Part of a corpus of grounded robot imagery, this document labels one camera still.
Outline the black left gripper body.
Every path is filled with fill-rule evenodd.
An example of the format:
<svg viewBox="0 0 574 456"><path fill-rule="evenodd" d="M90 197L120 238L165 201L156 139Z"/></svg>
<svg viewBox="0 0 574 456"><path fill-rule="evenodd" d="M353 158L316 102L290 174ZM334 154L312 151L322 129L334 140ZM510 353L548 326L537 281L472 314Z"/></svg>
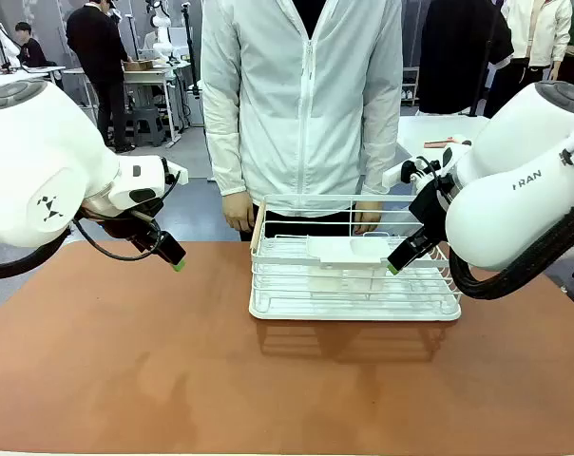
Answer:
<svg viewBox="0 0 574 456"><path fill-rule="evenodd" d="M114 218L84 209L84 217L99 224L112 238L157 241L163 237L163 231L154 214L143 208L128 209Z"/></svg>

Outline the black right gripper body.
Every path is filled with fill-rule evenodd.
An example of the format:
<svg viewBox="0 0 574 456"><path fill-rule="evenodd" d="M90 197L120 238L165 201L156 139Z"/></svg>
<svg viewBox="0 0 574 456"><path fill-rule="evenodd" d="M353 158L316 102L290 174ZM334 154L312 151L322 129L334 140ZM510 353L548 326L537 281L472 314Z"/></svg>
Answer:
<svg viewBox="0 0 574 456"><path fill-rule="evenodd" d="M452 177L445 176L431 180L418 192L410 205L410 212L421 223L417 236L429 241L448 240L445 225L453 187Z"/></svg>

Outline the person's left hand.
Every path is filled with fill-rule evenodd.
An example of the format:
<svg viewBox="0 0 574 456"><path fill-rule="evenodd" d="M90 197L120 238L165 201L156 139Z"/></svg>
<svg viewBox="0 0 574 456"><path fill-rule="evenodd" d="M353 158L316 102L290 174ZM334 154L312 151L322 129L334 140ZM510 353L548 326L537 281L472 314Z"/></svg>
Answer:
<svg viewBox="0 0 574 456"><path fill-rule="evenodd" d="M382 201L358 201L354 206L354 234L364 235L377 229L382 219Z"/></svg>

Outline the person's right hand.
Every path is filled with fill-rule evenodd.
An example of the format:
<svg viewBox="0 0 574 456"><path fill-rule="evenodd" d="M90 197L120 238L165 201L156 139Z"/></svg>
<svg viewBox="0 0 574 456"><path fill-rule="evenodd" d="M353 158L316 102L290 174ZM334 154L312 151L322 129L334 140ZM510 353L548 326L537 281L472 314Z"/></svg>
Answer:
<svg viewBox="0 0 574 456"><path fill-rule="evenodd" d="M228 225L240 233L251 233L255 226L255 211L246 191L222 197L222 213Z"/></svg>

